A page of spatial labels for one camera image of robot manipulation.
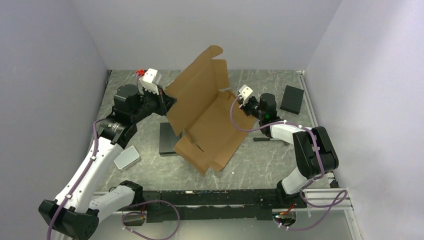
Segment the brown cardboard box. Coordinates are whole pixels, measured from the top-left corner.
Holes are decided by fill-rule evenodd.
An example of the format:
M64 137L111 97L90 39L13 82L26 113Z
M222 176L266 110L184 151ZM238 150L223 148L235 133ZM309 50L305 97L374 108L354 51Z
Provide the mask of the brown cardboard box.
M209 168L221 171L247 136L256 119L235 107L236 94L229 89L227 62L218 45L204 50L165 88L177 99L166 118L176 135L174 150L200 174Z

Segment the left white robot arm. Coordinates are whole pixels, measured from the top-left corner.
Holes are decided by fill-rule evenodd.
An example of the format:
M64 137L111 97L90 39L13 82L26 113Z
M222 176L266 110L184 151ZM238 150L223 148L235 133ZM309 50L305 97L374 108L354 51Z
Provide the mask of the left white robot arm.
M137 124L152 114L165 116L176 99L155 85L153 89L125 84L118 88L111 113L93 125L93 143L71 180L53 200L43 200L38 211L48 225L46 238L57 232L73 240L87 240L99 223L115 211L145 204L143 187L130 180L93 199L112 162L125 150L137 132Z

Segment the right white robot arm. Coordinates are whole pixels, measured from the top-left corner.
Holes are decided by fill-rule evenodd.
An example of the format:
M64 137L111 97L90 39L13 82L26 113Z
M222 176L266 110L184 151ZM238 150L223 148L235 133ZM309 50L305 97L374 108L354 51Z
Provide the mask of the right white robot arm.
M273 94L264 93L256 99L250 90L244 89L238 96L239 108L258 120L262 134L294 147L296 167L276 187L275 200L280 207L289 207L302 188L338 168L339 159L323 126L305 127L281 119Z

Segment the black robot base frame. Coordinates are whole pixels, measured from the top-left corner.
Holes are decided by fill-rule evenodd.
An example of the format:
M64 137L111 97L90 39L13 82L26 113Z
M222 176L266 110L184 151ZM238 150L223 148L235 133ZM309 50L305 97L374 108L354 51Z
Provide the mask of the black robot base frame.
M181 220L256 219L268 221L274 214L296 206L295 199L282 199L275 189L145 190L144 206L120 210L143 211L148 223Z

